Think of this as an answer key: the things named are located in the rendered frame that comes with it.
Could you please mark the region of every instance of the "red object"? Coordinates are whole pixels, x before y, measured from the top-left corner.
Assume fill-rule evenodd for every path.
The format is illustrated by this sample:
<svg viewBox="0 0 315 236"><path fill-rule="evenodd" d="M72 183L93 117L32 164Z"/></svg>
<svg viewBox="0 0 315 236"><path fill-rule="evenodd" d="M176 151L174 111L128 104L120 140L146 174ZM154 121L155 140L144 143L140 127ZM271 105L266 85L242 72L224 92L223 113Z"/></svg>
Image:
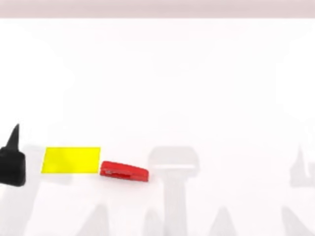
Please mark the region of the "red object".
<svg viewBox="0 0 315 236"><path fill-rule="evenodd" d="M102 163L100 175L144 182L149 181L148 170L111 161L104 161Z"/></svg>

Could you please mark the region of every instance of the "black object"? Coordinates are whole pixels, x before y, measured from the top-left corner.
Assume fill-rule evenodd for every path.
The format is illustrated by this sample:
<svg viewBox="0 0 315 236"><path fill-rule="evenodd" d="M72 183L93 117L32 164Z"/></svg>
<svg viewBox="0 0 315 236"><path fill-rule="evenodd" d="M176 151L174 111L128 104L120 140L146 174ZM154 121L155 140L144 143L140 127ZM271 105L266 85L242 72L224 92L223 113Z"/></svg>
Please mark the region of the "black object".
<svg viewBox="0 0 315 236"><path fill-rule="evenodd" d="M26 181L25 155L19 151L19 125L0 149L0 183L23 186Z"/></svg>

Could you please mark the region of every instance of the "white surface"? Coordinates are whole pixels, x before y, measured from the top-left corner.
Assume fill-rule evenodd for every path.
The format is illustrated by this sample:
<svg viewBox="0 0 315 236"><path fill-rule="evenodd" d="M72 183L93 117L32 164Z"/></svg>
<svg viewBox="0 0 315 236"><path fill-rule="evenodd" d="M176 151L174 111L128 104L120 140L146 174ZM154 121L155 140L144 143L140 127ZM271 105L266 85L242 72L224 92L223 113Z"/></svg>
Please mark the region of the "white surface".
<svg viewBox="0 0 315 236"><path fill-rule="evenodd" d="M315 161L314 42L311 20L1 20L0 143L20 122L20 147L101 146L145 168L156 146L190 146L190 236L222 206L241 236L284 235L283 206L315 231L314 189L289 186L299 144ZM111 235L143 235L163 184L43 181L26 235L74 235L98 202Z"/></svg>

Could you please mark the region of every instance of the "yellow block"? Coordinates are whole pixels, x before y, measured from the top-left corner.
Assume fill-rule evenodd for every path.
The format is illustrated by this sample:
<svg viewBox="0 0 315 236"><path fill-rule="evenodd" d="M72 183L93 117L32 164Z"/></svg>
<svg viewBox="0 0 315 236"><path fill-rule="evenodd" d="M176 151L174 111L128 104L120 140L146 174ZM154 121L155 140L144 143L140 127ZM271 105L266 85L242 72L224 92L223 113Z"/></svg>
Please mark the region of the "yellow block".
<svg viewBox="0 0 315 236"><path fill-rule="evenodd" d="M100 147L47 147L41 172L98 173Z"/></svg>

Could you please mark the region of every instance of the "yellow object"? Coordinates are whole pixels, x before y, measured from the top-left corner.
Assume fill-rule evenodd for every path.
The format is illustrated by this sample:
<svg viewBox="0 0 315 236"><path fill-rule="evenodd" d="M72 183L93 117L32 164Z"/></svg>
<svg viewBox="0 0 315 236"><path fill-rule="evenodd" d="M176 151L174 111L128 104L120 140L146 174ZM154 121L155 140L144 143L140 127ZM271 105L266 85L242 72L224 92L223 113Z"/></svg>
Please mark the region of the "yellow object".
<svg viewBox="0 0 315 236"><path fill-rule="evenodd" d="M47 147L44 174L98 173L100 147Z"/></svg>

